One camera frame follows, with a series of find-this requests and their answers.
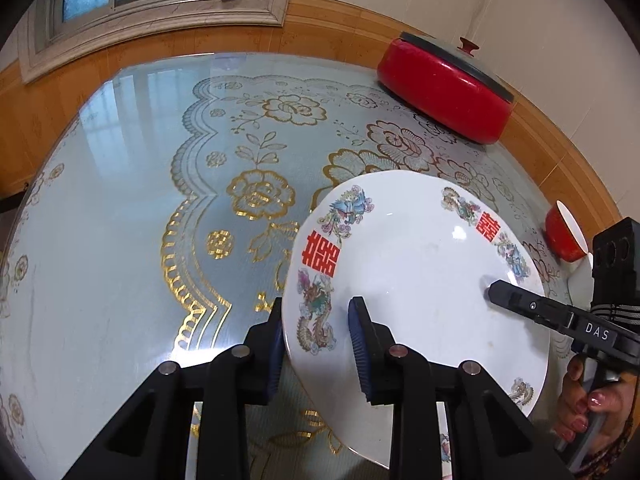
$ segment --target metal screw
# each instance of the metal screw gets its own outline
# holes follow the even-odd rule
[[[233,357],[247,357],[251,353],[251,349],[247,345],[237,345],[231,349]]]
[[[404,345],[393,345],[391,348],[389,348],[389,353],[393,357],[406,357],[406,355],[409,353],[409,349]]]
[[[158,371],[162,375],[171,375],[178,369],[178,363],[174,361],[165,361],[164,363],[160,363],[158,367]]]
[[[478,375],[482,367],[475,361],[465,361],[462,363],[462,369],[469,375]]]

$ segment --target human hand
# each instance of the human hand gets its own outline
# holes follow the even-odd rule
[[[588,412],[607,413],[600,433],[589,448],[590,454],[596,454],[615,442],[625,429],[636,393],[636,378],[625,374],[619,383],[597,389],[587,396],[579,382],[583,369],[580,356],[574,356],[567,365],[554,431],[567,442],[572,442],[576,433],[587,430]]]

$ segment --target finger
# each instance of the finger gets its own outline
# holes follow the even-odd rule
[[[624,406],[624,399],[620,395],[616,384],[595,390],[589,394],[589,409],[595,413],[618,413]]]
[[[574,355],[566,366],[566,373],[572,381],[577,381],[584,370],[584,363],[579,355]]]
[[[576,413],[587,412],[586,402],[587,392],[578,381],[572,380],[569,372],[564,375],[562,379],[562,394],[561,398],[567,405]]]
[[[587,430],[588,420],[584,415],[575,413],[562,400],[558,402],[558,423],[565,425],[576,433],[584,433]]]
[[[560,422],[556,422],[553,426],[554,433],[559,436],[562,440],[567,442],[573,442],[575,438],[575,433],[564,424]]]

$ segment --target window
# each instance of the window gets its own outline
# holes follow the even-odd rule
[[[132,38],[201,25],[282,25],[289,0],[36,0],[18,26],[22,79]]]

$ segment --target pot lid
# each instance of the pot lid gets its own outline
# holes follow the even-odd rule
[[[491,72],[491,70],[471,54],[472,50],[479,48],[475,43],[472,43],[466,38],[460,38],[462,47],[455,47],[452,44],[438,40],[433,36],[416,36],[409,32],[403,32],[400,35],[400,39],[439,57],[441,60],[455,66],[456,68],[459,68],[475,79],[478,79],[479,82],[489,87],[489,89],[505,101],[513,103],[513,94],[501,83],[498,76]]]

